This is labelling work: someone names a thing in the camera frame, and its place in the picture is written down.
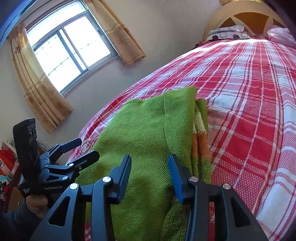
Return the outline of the person's left hand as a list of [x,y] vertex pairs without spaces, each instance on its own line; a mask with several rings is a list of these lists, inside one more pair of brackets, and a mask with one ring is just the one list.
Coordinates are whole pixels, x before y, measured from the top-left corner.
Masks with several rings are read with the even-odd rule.
[[25,198],[25,203],[28,209],[39,219],[43,219],[48,211],[48,198],[44,195],[30,195]]

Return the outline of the person's left forearm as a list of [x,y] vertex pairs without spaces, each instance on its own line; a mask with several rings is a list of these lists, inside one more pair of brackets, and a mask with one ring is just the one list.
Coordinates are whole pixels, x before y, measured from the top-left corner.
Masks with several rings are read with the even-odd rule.
[[30,240],[40,222],[23,201],[17,209],[1,212],[1,240]]

